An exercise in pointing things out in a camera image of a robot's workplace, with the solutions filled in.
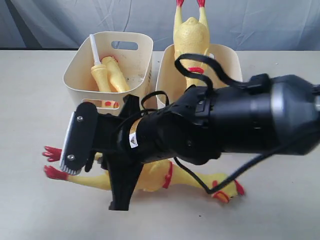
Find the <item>white table surface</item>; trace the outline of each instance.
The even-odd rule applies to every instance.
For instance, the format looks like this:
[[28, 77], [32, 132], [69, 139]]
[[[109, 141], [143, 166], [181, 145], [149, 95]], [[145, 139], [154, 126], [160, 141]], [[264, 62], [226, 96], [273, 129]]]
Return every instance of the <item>white table surface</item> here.
[[[246, 196], [217, 203], [201, 189], [138, 192], [128, 212], [112, 195], [49, 179], [44, 145], [61, 147], [75, 110], [62, 83], [75, 51], [0, 51], [1, 240], [318, 240], [320, 149], [274, 156], [239, 177]], [[320, 52], [240, 51], [243, 79], [296, 74], [320, 84]], [[162, 52], [153, 55], [155, 83]], [[202, 173], [231, 173], [253, 155], [228, 154]], [[98, 165], [90, 173], [102, 172]]]

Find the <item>screw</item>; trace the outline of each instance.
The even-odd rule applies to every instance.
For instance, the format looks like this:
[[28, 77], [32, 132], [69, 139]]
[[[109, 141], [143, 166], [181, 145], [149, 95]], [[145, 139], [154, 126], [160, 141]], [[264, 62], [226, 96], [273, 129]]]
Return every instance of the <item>screw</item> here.
[[78, 117], [76, 118], [76, 120], [77, 120], [78, 122], [82, 122], [82, 121], [84, 120], [84, 118], [83, 118], [82, 116], [78, 116]]
[[70, 161], [73, 161], [73, 160], [75, 160], [75, 155], [70, 154], [70, 155], [67, 156], [67, 158], [68, 158]]

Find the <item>white label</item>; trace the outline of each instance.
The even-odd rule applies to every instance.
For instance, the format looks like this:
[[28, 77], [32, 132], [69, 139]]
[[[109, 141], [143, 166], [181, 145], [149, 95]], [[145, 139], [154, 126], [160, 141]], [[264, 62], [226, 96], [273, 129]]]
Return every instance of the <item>white label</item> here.
[[129, 134], [129, 143], [130, 143], [130, 147], [132, 149], [138, 147], [138, 141], [137, 141], [136, 132], [133, 132], [133, 133]]

